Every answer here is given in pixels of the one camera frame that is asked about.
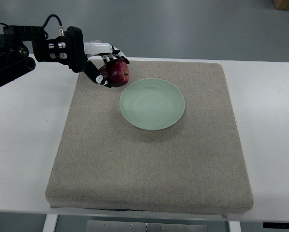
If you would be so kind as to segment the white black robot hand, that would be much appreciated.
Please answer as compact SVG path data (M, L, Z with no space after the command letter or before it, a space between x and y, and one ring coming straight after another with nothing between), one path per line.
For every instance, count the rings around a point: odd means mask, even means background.
M121 59L125 61L127 65L129 64L129 60L125 54L120 49L108 43L84 43L84 52L87 57L100 56L104 64L114 59ZM97 68L89 60L86 62L86 69L84 73L94 83L108 88L112 87L112 84L101 75L99 68Z

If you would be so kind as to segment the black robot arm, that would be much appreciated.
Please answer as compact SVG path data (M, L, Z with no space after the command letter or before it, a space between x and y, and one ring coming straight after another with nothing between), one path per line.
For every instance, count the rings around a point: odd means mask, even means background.
M64 30L59 21L59 36L49 39L45 27L53 17L58 18L51 14L42 26L2 24L0 87L33 71L36 62L57 62L67 65L75 73L85 70L87 56L81 29L70 26Z

